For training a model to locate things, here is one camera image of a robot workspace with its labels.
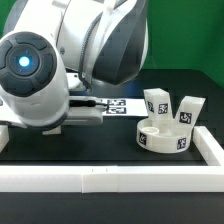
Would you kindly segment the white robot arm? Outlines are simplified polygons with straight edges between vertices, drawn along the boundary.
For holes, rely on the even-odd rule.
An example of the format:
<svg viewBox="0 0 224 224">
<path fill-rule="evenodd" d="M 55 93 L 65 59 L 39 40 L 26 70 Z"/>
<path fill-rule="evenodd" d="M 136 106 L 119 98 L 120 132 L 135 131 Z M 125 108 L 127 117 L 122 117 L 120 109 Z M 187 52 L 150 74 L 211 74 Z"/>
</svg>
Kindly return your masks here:
<svg viewBox="0 0 224 224">
<path fill-rule="evenodd" d="M 16 0 L 0 38 L 0 124 L 98 124 L 94 79 L 137 76 L 148 50 L 148 0 Z"/>
</svg>

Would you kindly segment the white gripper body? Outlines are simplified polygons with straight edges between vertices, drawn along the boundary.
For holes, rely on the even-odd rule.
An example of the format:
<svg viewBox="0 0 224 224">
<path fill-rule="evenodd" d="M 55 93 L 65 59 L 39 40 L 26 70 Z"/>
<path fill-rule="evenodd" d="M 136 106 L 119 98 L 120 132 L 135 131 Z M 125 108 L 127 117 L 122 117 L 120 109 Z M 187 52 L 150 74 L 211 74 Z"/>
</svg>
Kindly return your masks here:
<svg viewBox="0 0 224 224">
<path fill-rule="evenodd" d="M 102 99 L 90 96 L 70 96 L 69 106 L 63 125 L 100 125 L 103 113 L 109 109 Z"/>
</svg>

